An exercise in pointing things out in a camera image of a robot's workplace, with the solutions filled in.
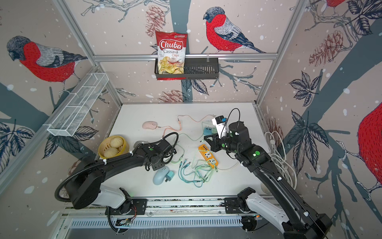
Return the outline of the light blue computer mouse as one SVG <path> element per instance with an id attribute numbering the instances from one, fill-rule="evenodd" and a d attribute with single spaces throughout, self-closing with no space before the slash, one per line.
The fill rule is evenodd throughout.
<path id="1" fill-rule="evenodd" d="M 169 171 L 170 171 L 170 169 L 167 166 L 162 167 L 161 169 L 158 169 L 154 178 L 153 178 L 154 185 L 162 184 L 165 181 L 166 176 L 169 173 Z"/>

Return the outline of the orange power strip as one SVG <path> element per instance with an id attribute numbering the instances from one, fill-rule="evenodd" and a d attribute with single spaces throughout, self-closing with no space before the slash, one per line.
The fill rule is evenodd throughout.
<path id="1" fill-rule="evenodd" d="M 216 167 L 218 166 L 218 162 L 215 159 L 212 152 L 208 149 L 208 147 L 205 144 L 202 144 L 198 147 L 198 151 L 200 152 L 203 159 L 208 163 L 208 165 L 212 169 L 216 169 Z"/>

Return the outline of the silver grey computer mouse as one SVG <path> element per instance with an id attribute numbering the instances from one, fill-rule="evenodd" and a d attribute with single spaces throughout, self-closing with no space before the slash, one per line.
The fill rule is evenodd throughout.
<path id="1" fill-rule="evenodd" d="M 147 144 L 147 143 L 149 143 L 149 142 L 147 142 L 147 141 L 143 141 L 143 140 L 139 140 L 139 141 L 135 142 L 133 148 L 137 148 L 137 147 L 139 147 L 140 145 L 142 145 L 142 144 Z"/>

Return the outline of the teal charger plug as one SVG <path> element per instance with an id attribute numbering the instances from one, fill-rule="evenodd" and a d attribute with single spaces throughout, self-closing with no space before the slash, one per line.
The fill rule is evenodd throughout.
<path id="1" fill-rule="evenodd" d="M 169 171 L 169 172 L 166 174 L 166 176 L 165 176 L 165 181 L 166 181 L 166 182 L 171 181 L 171 180 L 174 178 L 174 176 L 175 176 L 174 171 Z"/>

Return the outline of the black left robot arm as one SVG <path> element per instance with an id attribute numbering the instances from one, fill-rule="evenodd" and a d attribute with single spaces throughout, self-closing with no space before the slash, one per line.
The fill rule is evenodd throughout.
<path id="1" fill-rule="evenodd" d="M 156 142 L 139 143 L 129 153 L 109 159 L 83 159 L 73 173 L 55 190 L 54 197 L 60 202 L 70 202 L 79 210 L 90 205 L 117 209 L 127 203 L 125 189 L 111 188 L 103 183 L 127 170 L 144 166 L 147 171 L 158 170 L 171 162 L 176 154 L 179 134 L 171 132 Z"/>

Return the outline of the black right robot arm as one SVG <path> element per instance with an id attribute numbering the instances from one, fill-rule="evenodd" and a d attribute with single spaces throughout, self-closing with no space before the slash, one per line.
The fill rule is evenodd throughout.
<path id="1" fill-rule="evenodd" d="M 255 212 L 276 227 L 286 239 L 324 239 L 332 226 L 326 214 L 317 213 L 282 177 L 269 154 L 253 144 L 248 128 L 238 120 L 228 123 L 224 116 L 212 119 L 215 134 L 204 137 L 212 152 L 224 150 L 253 173 L 274 196 L 279 206 L 263 199 L 247 187 L 237 195 L 237 208 L 243 213 Z"/>

